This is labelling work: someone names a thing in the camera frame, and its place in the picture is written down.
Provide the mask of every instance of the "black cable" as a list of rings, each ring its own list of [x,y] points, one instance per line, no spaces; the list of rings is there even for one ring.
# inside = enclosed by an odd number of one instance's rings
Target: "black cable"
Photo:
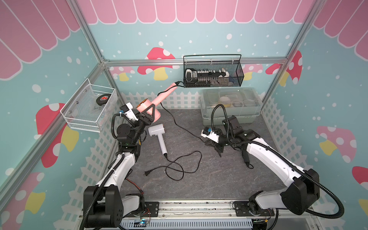
[[[278,208],[276,208],[276,216],[275,216],[275,220],[273,221],[273,223],[272,223],[271,227],[270,227],[270,228],[268,228],[267,230],[272,230],[272,229],[275,227],[276,222],[277,222],[277,220],[278,220],[278,219],[279,219],[279,209],[278,209]]]
[[[118,163],[116,163],[116,165],[113,167],[113,170],[109,171],[109,173],[107,174],[107,176],[105,177],[105,179],[102,181],[102,183],[100,184],[100,186],[98,187],[95,195],[93,196],[91,202],[89,203],[88,205],[88,208],[84,211],[84,214],[83,214],[83,219],[82,219],[82,222],[81,222],[81,225],[79,227],[79,230],[84,230],[84,226],[86,225],[86,222],[87,222],[87,217],[89,215],[89,212],[91,211],[92,209],[92,206],[95,204],[95,202],[97,201],[97,198],[100,196],[100,193],[103,189],[103,187],[105,186],[106,182],[108,181],[108,179],[110,178],[110,176],[115,172],[115,170],[119,167],[119,165],[123,162],[124,160],[124,157],[122,157]]]
[[[165,91],[163,91],[163,92],[159,92],[159,93],[157,94],[157,96],[159,96],[159,95],[160,95],[160,94],[162,94],[162,93],[165,93],[165,92],[169,91],[171,88],[174,88],[174,87],[184,87],[184,86],[182,86],[182,85],[172,86],[172,87],[168,88],[167,90],[165,90]],[[174,120],[174,123],[176,124],[176,126],[177,126],[177,127],[179,127],[179,128],[181,128],[181,129],[183,129],[183,130],[187,131],[188,133],[190,133],[190,134],[191,134],[191,135],[193,135],[194,137],[196,137],[196,138],[200,139],[203,143],[207,143],[208,141],[210,141],[210,139],[208,139],[207,141],[204,141],[204,140],[202,140],[202,138],[200,138],[199,136],[194,135],[191,131],[187,130],[186,128],[181,127],[180,125],[178,125],[178,124],[176,123],[176,120],[175,120],[174,115],[173,115],[172,113],[170,113],[170,112],[169,112],[165,107],[163,107],[162,102],[160,103],[160,105],[161,105],[161,107],[162,107],[166,112],[168,112],[168,113],[172,116],[172,118],[173,118],[173,120]]]
[[[178,159],[182,158],[182,157],[190,156],[190,155],[194,154],[195,152],[199,152],[199,153],[200,153],[200,155],[201,155],[201,158],[200,158],[200,159],[199,159],[199,161],[198,161],[198,165],[197,165],[196,170],[194,170],[193,172],[187,172],[187,171],[184,171],[183,167],[182,167],[179,163],[177,163],[176,161],[177,161]],[[150,174],[153,170],[156,170],[156,169],[159,169],[159,168],[165,168],[165,173],[166,173],[166,175],[167,175],[170,179],[175,180],[175,181],[180,181],[180,180],[182,180],[182,179],[183,179],[183,177],[184,177],[184,173],[195,173],[195,172],[198,170],[199,165],[200,165],[201,160],[202,160],[202,153],[201,153],[200,151],[194,151],[194,152],[191,152],[191,153],[189,153],[189,154],[187,154],[187,155],[179,156],[179,157],[178,157],[178,158],[176,158],[174,161],[170,161],[170,160],[167,158],[167,153],[165,153],[165,154],[164,154],[164,157],[167,159],[167,161],[169,161],[169,162],[170,162],[170,164],[168,164],[167,166],[162,165],[162,166],[156,167],[156,168],[154,168],[154,169],[151,169],[151,170],[145,171],[145,172],[144,172],[144,175],[145,175],[145,176],[148,176],[148,174]],[[181,168],[181,170],[179,170],[179,169],[174,169],[174,168],[170,167],[170,165],[172,165],[172,164],[177,164],[177,165],[179,165],[179,167]],[[169,174],[167,173],[167,169],[172,169],[172,170],[175,170],[175,171],[181,172],[181,173],[183,173],[183,174],[181,175],[181,178],[180,178],[180,179],[174,179],[174,178],[172,178],[171,176],[169,176]]]

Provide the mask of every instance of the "yellow mushroom stem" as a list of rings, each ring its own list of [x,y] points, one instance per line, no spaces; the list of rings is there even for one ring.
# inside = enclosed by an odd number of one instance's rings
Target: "yellow mushroom stem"
[[[127,76],[127,74],[126,73],[121,73],[121,74],[119,74],[119,80],[120,81],[129,81],[129,77]]]
[[[281,77],[281,79],[280,79],[280,82],[279,82],[279,84],[281,85],[281,86],[283,86],[283,87],[285,87],[286,86],[286,80],[287,80],[287,77],[288,76],[290,76],[290,74],[288,73],[288,72],[285,72],[283,75],[282,75],[282,77]]]
[[[243,81],[247,81],[247,80],[250,80],[250,79],[252,79],[252,72],[244,73]]]
[[[153,77],[156,81],[164,81],[168,78],[165,67],[160,67],[154,70],[155,76]]]

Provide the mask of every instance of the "aluminum frame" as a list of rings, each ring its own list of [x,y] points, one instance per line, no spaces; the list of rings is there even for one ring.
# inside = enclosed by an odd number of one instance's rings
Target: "aluminum frame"
[[[97,64],[88,79],[95,82],[100,76],[104,68],[104,63]],[[26,180],[33,168],[41,159],[47,148],[50,146],[56,135],[60,132],[65,124],[64,117],[58,113],[56,118],[51,122],[42,136],[36,141],[22,161],[14,169],[14,173],[10,175],[0,188],[0,213],[12,199],[13,195],[18,191],[20,186]]]

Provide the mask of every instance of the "mushroom decoration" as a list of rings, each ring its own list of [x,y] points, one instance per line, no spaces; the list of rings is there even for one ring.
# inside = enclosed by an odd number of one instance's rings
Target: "mushroom decoration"
[[[128,81],[129,77],[126,73],[135,74],[135,71],[130,66],[118,66],[118,67],[110,67],[110,72],[114,79],[117,79],[117,76],[119,76],[120,81]]]
[[[354,179],[361,185],[363,188],[368,190],[368,169],[364,167],[355,166],[351,171]]]
[[[262,73],[263,72],[263,66],[261,64],[245,64],[242,66],[243,73],[244,73],[244,79],[243,81],[247,81],[252,79],[252,73]]]
[[[36,214],[43,204],[46,194],[32,192],[45,176],[44,173],[31,173],[1,213],[2,230],[18,230],[22,226],[25,210]]]
[[[331,156],[333,151],[339,149],[346,163],[354,159],[355,153],[357,152],[357,142],[354,134],[350,130],[318,126],[317,133],[317,138],[323,137],[326,139],[325,142],[319,144],[326,155]]]
[[[363,209],[363,211],[365,212],[365,214],[368,216],[368,200],[359,199],[359,204]]]
[[[273,64],[266,70],[266,74],[277,73],[280,66],[281,66],[280,64]],[[303,59],[302,59],[301,52],[298,50],[293,60],[289,64],[288,68],[286,69],[286,72],[282,75],[279,84],[285,87],[288,76],[291,77],[294,84],[298,83],[300,79],[302,68],[303,68]]]
[[[155,47],[148,53],[145,59],[175,59],[175,57],[169,51],[163,48]],[[165,72],[165,68],[179,69],[179,66],[139,66],[138,73],[145,75],[154,71],[155,76],[153,78],[156,81],[163,81],[168,78],[168,75]]]
[[[55,103],[47,105],[41,108],[36,114],[37,135],[35,139],[38,139],[51,124],[54,118],[59,114],[60,109],[63,107],[62,103]],[[71,152],[79,139],[79,132],[69,128],[66,124],[61,131],[56,135],[51,145],[45,151],[41,157],[42,164],[45,168],[49,168],[56,163],[59,156],[60,146],[64,144],[69,152]]]

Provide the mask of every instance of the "white polka dot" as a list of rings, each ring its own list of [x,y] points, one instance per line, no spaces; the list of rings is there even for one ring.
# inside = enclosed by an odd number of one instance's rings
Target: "white polka dot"
[[[343,160],[346,162],[346,163],[350,163],[350,157],[348,156],[343,156]]]
[[[36,93],[39,93],[39,92],[41,92],[41,87],[40,87],[39,85],[34,84],[34,85],[32,86],[32,90],[33,90],[34,92],[36,92]]]
[[[328,129],[328,131],[330,131],[330,132],[334,132],[334,131],[336,130],[336,128],[334,128],[334,127],[329,127],[329,126],[327,126],[327,129]]]
[[[353,148],[357,148],[357,141],[356,140],[351,140],[350,141],[350,146]]]
[[[169,52],[169,51],[167,51],[167,50],[163,50],[162,51],[162,53],[163,53],[163,55],[165,55],[165,56],[169,56],[171,53]]]
[[[39,173],[38,175],[37,175],[37,177],[36,177],[36,180],[38,181],[38,182],[40,182],[40,181],[42,181],[42,179],[43,179],[43,177],[45,176],[45,174],[44,173]]]
[[[55,156],[59,156],[59,153],[60,153],[60,146],[61,146],[61,143],[57,143],[56,145],[54,145],[53,149],[52,149],[52,153],[55,155]]]
[[[294,62],[291,62],[290,64],[289,64],[289,69],[290,70],[292,70],[294,68]]]
[[[10,176],[10,174],[14,171],[14,168],[8,168],[5,170],[5,175]]]
[[[17,192],[17,194],[15,195],[15,199],[17,201],[21,201],[25,198],[25,196],[27,195],[27,192],[25,190],[20,190],[19,192]]]
[[[1,224],[3,225],[10,217],[10,212],[9,211],[3,211],[1,213]]]
[[[342,139],[341,137],[336,138],[336,144],[338,145],[344,144],[344,139]]]

